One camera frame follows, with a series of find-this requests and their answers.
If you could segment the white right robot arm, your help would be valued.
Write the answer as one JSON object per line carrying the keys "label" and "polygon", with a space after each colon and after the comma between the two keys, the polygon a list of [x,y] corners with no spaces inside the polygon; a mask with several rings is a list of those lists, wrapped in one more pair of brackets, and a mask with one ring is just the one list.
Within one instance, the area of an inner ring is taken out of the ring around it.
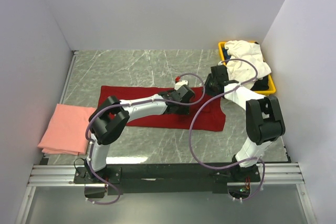
{"label": "white right robot arm", "polygon": [[233,157],[238,162],[230,169],[235,181],[241,182],[249,175],[249,167],[257,163],[265,150],[285,133],[285,124],[279,100],[274,95],[261,95],[229,80],[225,65],[211,67],[205,82],[206,94],[216,96],[224,93],[230,100],[245,110],[247,139]]}

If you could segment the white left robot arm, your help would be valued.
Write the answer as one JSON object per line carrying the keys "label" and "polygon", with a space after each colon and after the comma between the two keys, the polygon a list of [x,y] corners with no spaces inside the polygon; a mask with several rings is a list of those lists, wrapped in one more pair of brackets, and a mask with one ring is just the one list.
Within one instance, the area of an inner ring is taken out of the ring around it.
{"label": "white left robot arm", "polygon": [[128,123],[154,115],[187,115],[194,97],[195,92],[186,84],[178,89],[135,100],[108,97],[89,118],[86,130],[90,145],[89,156],[85,161],[87,178],[93,183],[104,179],[108,149]]}

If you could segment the red t shirt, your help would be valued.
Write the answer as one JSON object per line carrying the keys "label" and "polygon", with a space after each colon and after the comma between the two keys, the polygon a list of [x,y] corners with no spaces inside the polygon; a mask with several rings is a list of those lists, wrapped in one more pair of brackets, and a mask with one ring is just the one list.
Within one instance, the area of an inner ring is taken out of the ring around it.
{"label": "red t shirt", "polygon": [[[109,96],[115,96],[119,100],[133,100],[149,97],[162,91],[168,91],[169,89],[158,87],[101,86],[98,105],[102,105]],[[200,103],[191,106],[189,115],[153,115],[133,120],[127,125],[188,130],[196,112],[210,98],[210,95],[205,95]],[[221,101],[220,99],[216,99],[202,109],[194,123],[193,129],[220,132],[224,129],[225,120],[226,115],[221,110]]]}

